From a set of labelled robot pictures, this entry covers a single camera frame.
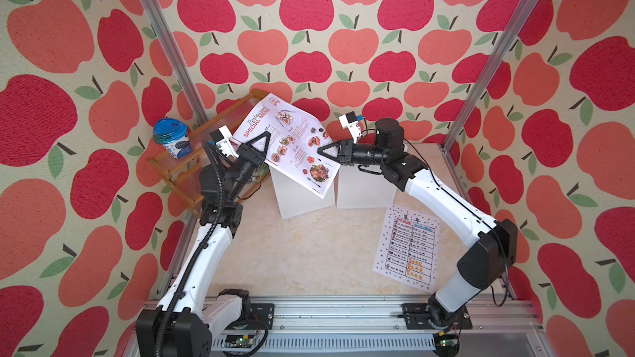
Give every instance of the apple wallpaper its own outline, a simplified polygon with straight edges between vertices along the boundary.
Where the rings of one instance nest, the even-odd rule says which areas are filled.
[[[186,221],[152,126],[192,115],[139,0],[0,14],[0,356],[120,356]]]
[[[409,139],[439,142],[518,1],[174,0],[161,6],[210,117],[257,88],[312,113],[336,139],[349,135],[337,117],[354,110],[369,128],[391,117]],[[536,12],[521,33],[524,45],[546,33],[540,20],[553,12],[551,1]],[[152,61],[161,73],[165,55],[158,42],[155,48]],[[510,83],[504,64],[492,94]]]
[[[520,0],[157,1],[209,117],[258,88],[441,143]],[[539,0],[450,150],[560,357],[635,355],[632,3]],[[0,357],[120,356],[186,220],[152,126],[193,111],[139,0],[0,6]]]
[[[510,280],[556,354],[635,356],[635,0],[542,6],[504,58],[511,83],[461,131],[458,172],[521,228]]]

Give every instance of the restaurant menu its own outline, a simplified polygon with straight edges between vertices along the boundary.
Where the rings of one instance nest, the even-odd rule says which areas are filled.
[[[248,142],[265,131],[271,133],[266,161],[284,175],[324,198],[340,164],[318,155],[320,146],[333,142],[313,115],[269,94],[251,110],[232,139]],[[253,144],[263,150],[265,138]],[[326,153],[337,154],[332,147]]]
[[[416,289],[436,291],[439,218],[393,205],[386,210],[373,271]]]

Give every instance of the blue plastic cup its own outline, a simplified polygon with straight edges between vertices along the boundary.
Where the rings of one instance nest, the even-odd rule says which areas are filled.
[[[187,125],[177,119],[163,118],[156,122],[152,138],[163,145],[172,157],[181,158],[192,152]]]

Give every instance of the wooden rack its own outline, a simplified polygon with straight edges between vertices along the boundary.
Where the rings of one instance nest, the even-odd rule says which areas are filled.
[[[177,159],[163,149],[161,153],[147,159],[185,208],[197,217],[201,217],[202,203],[201,184],[199,182],[199,174],[202,170],[199,157],[205,155],[202,142],[209,141],[211,139],[210,132],[224,125],[233,133],[254,106],[268,94],[268,92],[253,89],[245,98],[239,99],[221,114],[192,131],[188,135],[192,146],[192,153],[189,155]],[[249,196],[255,191],[256,187],[258,187],[258,183],[254,182],[244,195]]]

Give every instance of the table chart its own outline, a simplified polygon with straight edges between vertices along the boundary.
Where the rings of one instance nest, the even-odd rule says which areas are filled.
[[[374,272],[425,292],[436,288],[438,218],[399,206],[387,210]]]

